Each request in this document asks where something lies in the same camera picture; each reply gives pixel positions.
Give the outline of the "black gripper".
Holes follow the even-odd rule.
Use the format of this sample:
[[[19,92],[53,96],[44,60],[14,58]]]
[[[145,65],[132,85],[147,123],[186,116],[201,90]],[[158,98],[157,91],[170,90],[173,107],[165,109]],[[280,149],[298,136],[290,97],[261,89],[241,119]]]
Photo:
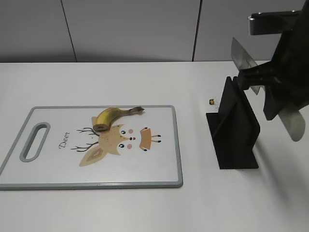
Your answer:
[[[263,112],[272,120],[289,101],[298,109],[309,104],[309,2],[305,1],[291,30],[281,35],[272,61],[242,69],[237,83],[241,90],[265,87]]]

